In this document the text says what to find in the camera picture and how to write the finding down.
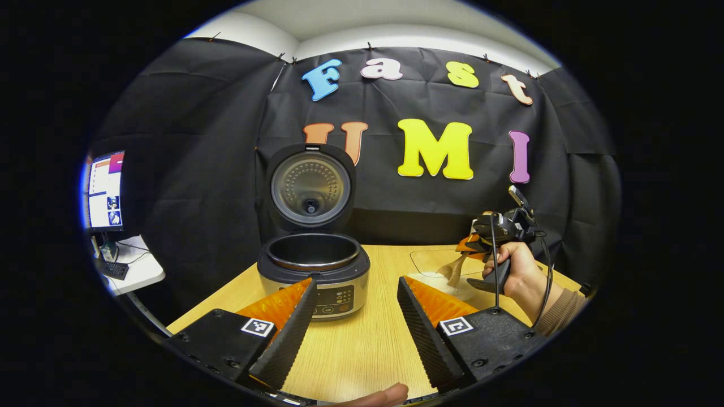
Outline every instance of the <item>wooden table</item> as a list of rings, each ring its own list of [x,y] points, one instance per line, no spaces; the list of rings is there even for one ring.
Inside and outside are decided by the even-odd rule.
[[[435,272],[460,254],[454,251],[455,245],[363,247],[371,262],[366,305],[348,318],[309,325],[282,391],[331,402],[368,395],[396,382],[409,387],[409,398],[436,392],[430,387],[397,303],[397,281],[400,276],[418,273],[418,269]],[[468,259],[462,273],[481,270],[480,261]],[[570,290],[581,287],[558,272],[554,272],[554,281]],[[168,329],[175,334],[212,309],[236,312],[264,296],[254,264]],[[479,291],[467,302],[486,309],[494,305],[494,294]],[[510,298],[501,295],[500,306],[531,325]]]

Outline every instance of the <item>monitor screen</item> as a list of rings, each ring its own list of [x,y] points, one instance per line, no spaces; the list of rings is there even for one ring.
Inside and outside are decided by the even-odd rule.
[[[123,230],[121,167],[124,153],[104,154],[90,163],[85,224],[92,231]]]

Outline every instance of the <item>blue letter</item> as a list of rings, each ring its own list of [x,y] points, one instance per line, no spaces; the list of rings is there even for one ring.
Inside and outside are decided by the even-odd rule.
[[[306,74],[304,74],[304,76],[302,76],[302,79],[309,82],[309,85],[311,85],[312,87],[312,91],[314,91],[314,95],[312,95],[313,101],[318,101],[319,99],[336,91],[337,88],[340,87],[336,83],[329,83],[329,80],[340,79],[340,72],[333,67],[339,67],[341,64],[342,61],[340,61],[339,59],[332,59],[323,63],[322,65],[319,65],[318,67],[314,68],[313,70],[307,72]]]

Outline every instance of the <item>sleeve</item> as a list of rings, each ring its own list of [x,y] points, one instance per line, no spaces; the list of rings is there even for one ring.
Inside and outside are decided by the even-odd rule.
[[[586,299],[582,295],[564,288],[555,304],[541,317],[536,330],[545,336],[558,331],[567,325],[584,307]]]

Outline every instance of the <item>foam letter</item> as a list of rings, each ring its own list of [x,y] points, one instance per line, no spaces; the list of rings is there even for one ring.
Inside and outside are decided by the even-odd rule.
[[[515,98],[518,99],[519,102],[521,102],[522,104],[533,104],[533,99],[531,99],[529,96],[526,96],[526,94],[523,92],[523,89],[526,88],[525,83],[522,83],[520,80],[512,75],[503,75],[500,77],[500,79],[508,83],[508,86],[510,86],[510,91],[513,92],[513,96],[515,96]]]
[[[360,160],[360,150],[362,148],[362,132],[367,130],[365,122],[346,122],[342,124],[342,130],[347,133],[345,141],[345,151],[352,158],[352,162],[357,165]]]
[[[329,123],[314,123],[313,125],[306,125],[302,130],[307,135],[307,139],[304,142],[327,144],[327,135],[332,130],[334,130],[334,126]]]
[[[419,156],[422,156],[427,170],[434,177],[447,157],[447,166],[442,170],[446,178],[473,178],[468,155],[468,137],[473,132],[470,126],[458,122],[448,123],[439,141],[420,119],[403,119],[397,126],[405,132],[405,161],[397,168],[398,174],[404,177],[421,176],[424,170],[419,164]]]
[[[327,136],[332,130],[334,130],[334,126],[329,123],[306,125],[303,129],[303,132],[307,135],[305,143],[327,144]],[[342,124],[342,130],[347,133],[345,151],[349,154],[352,162],[357,165],[362,147],[362,132],[367,130],[367,123],[346,122]]]
[[[339,67],[341,64],[342,61],[339,59],[331,59],[302,76],[302,79],[309,82],[312,91],[314,91],[314,95],[312,95],[313,101],[318,101],[340,87],[338,84],[329,81],[340,79],[340,72],[333,67]]]
[[[367,65],[370,66],[364,67],[360,71],[360,73],[364,77],[369,77],[371,79],[383,77],[387,80],[397,80],[403,76],[403,74],[400,73],[400,63],[395,61],[394,59],[370,59],[369,61],[367,61]]]
[[[473,67],[470,65],[462,62],[450,61],[445,64],[445,67],[448,71],[450,71],[450,73],[447,74],[447,77],[452,83],[459,86],[465,86],[467,88],[477,88],[479,84],[478,78],[473,75],[475,70],[473,70]]]
[[[527,183],[531,180],[528,174],[528,141],[527,134],[519,131],[508,133],[513,140],[513,172],[510,173],[511,182]]]

